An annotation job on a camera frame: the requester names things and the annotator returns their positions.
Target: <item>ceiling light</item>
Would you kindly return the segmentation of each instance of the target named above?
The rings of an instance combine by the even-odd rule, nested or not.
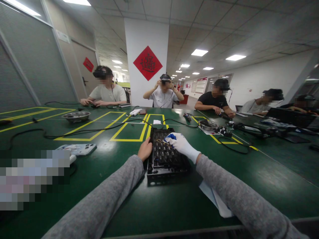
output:
[[[114,60],[112,60],[112,62],[117,63],[117,64],[123,64],[123,63],[120,62],[120,61],[114,61]]]
[[[87,0],[63,0],[63,1],[65,1],[66,3],[73,3],[73,4],[91,6],[91,4]]]
[[[235,61],[235,60],[243,59],[243,58],[245,58],[245,57],[246,57],[246,56],[242,56],[242,55],[233,55],[233,56],[231,56],[231,57],[226,58],[226,60],[233,60],[233,61]]]
[[[196,50],[192,53],[192,55],[203,56],[203,55],[205,55],[207,52],[208,52],[208,51],[196,49]]]
[[[39,13],[33,11],[32,9],[28,8],[27,6],[23,5],[22,3],[19,3],[16,0],[7,0],[7,2],[11,3],[12,5],[16,6],[17,8],[20,8],[21,10],[25,11],[28,14],[31,14],[32,16],[41,16]]]

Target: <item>pixelated blur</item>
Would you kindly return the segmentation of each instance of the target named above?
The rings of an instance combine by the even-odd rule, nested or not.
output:
[[[9,156],[8,151],[1,151]],[[52,186],[69,184],[70,151],[40,150],[34,158],[1,158],[0,210],[16,211],[30,207],[38,194],[49,193]]]

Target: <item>green workbench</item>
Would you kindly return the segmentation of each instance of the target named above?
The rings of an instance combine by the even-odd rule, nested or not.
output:
[[[7,149],[12,135],[32,128],[44,128],[49,135],[62,135],[79,128],[113,127],[127,120],[125,113],[133,109],[90,110],[91,121],[75,124],[62,119],[63,114],[77,108],[50,104],[43,108],[1,113],[0,119],[12,119],[14,122],[0,126],[1,142],[4,142],[0,149]],[[183,117],[185,112],[192,113],[197,120],[205,117],[218,124],[225,123],[224,119],[210,112],[180,109],[147,108],[146,117],[137,115],[136,118],[153,123],[153,120],[163,121],[164,117],[186,123]],[[259,122],[260,118],[237,116],[234,121],[252,124]],[[318,155],[307,149],[309,144],[292,144],[279,138],[261,141],[235,130],[234,137],[238,141],[252,142],[258,149],[243,155],[218,144],[199,128],[188,128],[169,120],[166,124],[175,132],[182,133],[195,149],[244,181],[291,220],[318,219],[319,180],[318,166],[314,162]],[[97,149],[91,155],[77,158],[75,164],[78,169],[70,177],[69,184],[60,185],[52,193],[38,195],[38,201],[30,203],[29,210],[2,222],[0,235],[5,235],[4,238],[43,236],[83,197],[119,169],[128,157],[137,154],[148,134],[149,126],[135,121],[99,133],[90,132],[58,140],[45,139],[41,132],[36,131],[18,136],[14,140],[13,150],[19,152],[54,150],[63,144],[86,142],[96,143]],[[318,142],[314,136],[305,137]],[[239,144],[229,146],[241,147]],[[174,235],[241,227],[236,217],[224,219],[219,215],[217,208],[199,189],[202,178],[196,173],[195,166],[192,167],[190,175],[171,184],[148,184],[145,175],[114,215],[103,237]]]

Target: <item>man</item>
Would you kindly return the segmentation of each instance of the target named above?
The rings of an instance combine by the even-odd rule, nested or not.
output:
[[[93,75],[99,78],[102,84],[97,86],[87,99],[81,99],[82,105],[92,103],[95,106],[116,106],[126,103],[125,91],[121,86],[113,84],[114,76],[110,68],[98,66]]]
[[[301,95],[295,99],[295,103],[290,103],[286,105],[282,105],[279,108],[290,109],[293,111],[299,111],[303,114],[313,113],[312,111],[316,111],[315,108],[311,107],[311,102],[316,99],[312,95]]]
[[[166,74],[162,74],[154,88],[147,91],[143,98],[153,100],[153,106],[156,108],[172,108],[173,101],[184,100],[182,93],[174,87],[170,76]]]
[[[224,92],[229,90],[229,84],[227,79],[218,79],[213,90],[203,94],[195,104],[196,110],[214,110],[215,114],[221,114],[221,108],[230,117],[235,117],[235,112],[229,108]]]
[[[268,113],[268,110],[270,109],[270,106],[268,105],[271,102],[284,99],[281,89],[269,89],[263,93],[264,95],[262,97],[247,101],[240,112],[263,116]]]
[[[217,192],[254,238],[309,239],[251,187],[194,149],[182,134],[171,133],[165,140],[196,165],[198,174]],[[128,158],[122,167],[75,205],[43,238],[101,238],[113,215],[145,175],[143,162],[151,155],[152,148],[150,138],[146,139],[137,155]]]

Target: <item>ceiling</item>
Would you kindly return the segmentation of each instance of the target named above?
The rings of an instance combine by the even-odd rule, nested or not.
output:
[[[170,24],[166,70],[178,75],[175,82],[319,47],[316,0],[88,0],[92,7],[55,1],[94,32],[101,63],[112,70],[112,60],[128,70],[124,17]],[[195,49],[208,53],[193,56]],[[247,57],[225,60],[234,54]],[[176,73],[181,64],[190,67]]]

